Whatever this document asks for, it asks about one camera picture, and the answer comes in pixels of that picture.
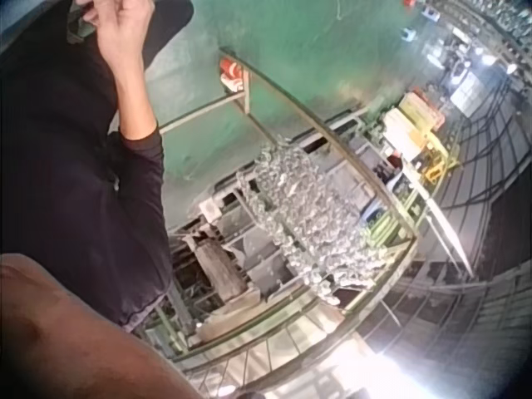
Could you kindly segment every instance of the red object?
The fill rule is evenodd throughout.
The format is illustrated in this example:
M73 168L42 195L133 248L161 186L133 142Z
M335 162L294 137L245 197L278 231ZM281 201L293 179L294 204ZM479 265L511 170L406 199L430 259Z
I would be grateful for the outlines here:
M242 79L242 67L236 62L232 62L227 58L222 58L219 60L219 67L229 79Z

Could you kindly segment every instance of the bright light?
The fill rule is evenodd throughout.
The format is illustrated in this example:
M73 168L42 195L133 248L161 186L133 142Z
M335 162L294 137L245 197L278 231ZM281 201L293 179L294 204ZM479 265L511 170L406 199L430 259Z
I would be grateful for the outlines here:
M497 57L492 56L491 54L485 54L484 56L482 56L482 63L484 65L487 65L488 67L495 64L495 61L497 61Z
M512 73L514 73L515 71L517 71L517 66L515 64L509 64L508 65L508 68L506 68L506 73L508 75L511 75Z
M432 65L440 68L445 69L445 67L441 64L440 60L438 60L436 57L434 57L432 54L429 54L426 56L426 58L431 62Z
M451 84L452 85L455 85L455 86L458 86L460 85L460 82L462 81L462 76L453 76L451 78Z
M368 353L353 339L338 345L323 360L322 367L346 390L365 387L371 399L437 399L403 374L393 361Z
M234 391L236 391L236 387L234 385L227 385L225 387L221 387L218 390L218 397L226 397L232 394Z
M441 47L437 47L432 51L432 55L436 58L440 58L442 53L443 50L441 50Z
M368 359L365 386L371 399L436 399L384 356Z

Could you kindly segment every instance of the metal beam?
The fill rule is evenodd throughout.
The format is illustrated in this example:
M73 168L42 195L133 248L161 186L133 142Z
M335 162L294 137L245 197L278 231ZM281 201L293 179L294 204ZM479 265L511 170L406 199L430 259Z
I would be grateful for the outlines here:
M255 68L250 66L247 62L237 58L234 55L228 54L222 50L224 57L227 57L233 62L237 62L244 69L251 71L254 74L254 77L259 79L266 87L272 90L280 98L286 101L310 126L312 126L316 131L321 133L331 146L354 167L358 173L372 186L372 188L377 193L380 200L390 209L390 211L397 217L399 224L410 233L411 237L417 236L416 227L414 220L408 214L405 207L395 198L392 193L386 188L386 186L378 179L378 177L373 173L366 164L362 162L359 158L355 157L351 152L349 147L347 147L337 136L337 134L329 129L312 111L310 111L303 103L298 99L293 97L290 93L285 91L282 87L277 85L277 83L270 80L260 71L257 71Z
M186 122L190 122L193 119L197 118L198 116L202 116L206 114L209 111L215 110L219 106L223 106L225 104L230 103L231 101L238 100L239 98L242 98L245 96L245 93L243 91L239 93L235 93L231 96L224 96L222 98L219 98L217 100L208 102L204 106L201 106L200 108L196 108L195 110L192 110L191 112L187 112L186 114L180 116L177 119L174 119L173 121L170 121L163 126L159 128L159 132L163 135L164 133L167 133L171 131L172 129L175 129L178 126L183 125Z

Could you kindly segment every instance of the black long-sleeve shirt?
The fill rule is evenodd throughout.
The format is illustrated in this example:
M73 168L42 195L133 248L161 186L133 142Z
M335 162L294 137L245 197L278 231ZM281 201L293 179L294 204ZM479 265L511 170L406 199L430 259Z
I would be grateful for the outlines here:
M170 284L161 137L106 137L113 83L98 90L86 63L68 61L2 80L2 252L131 325Z

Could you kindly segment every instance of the crystal chandelier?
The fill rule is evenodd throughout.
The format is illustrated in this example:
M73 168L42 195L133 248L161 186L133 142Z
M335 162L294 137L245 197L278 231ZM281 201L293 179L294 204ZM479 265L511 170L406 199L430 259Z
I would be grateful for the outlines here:
M383 265L349 199L298 147L264 149L255 166L260 193L237 174L259 227L280 247L291 269L332 305L337 287L370 288ZM326 279L332 276L333 284Z

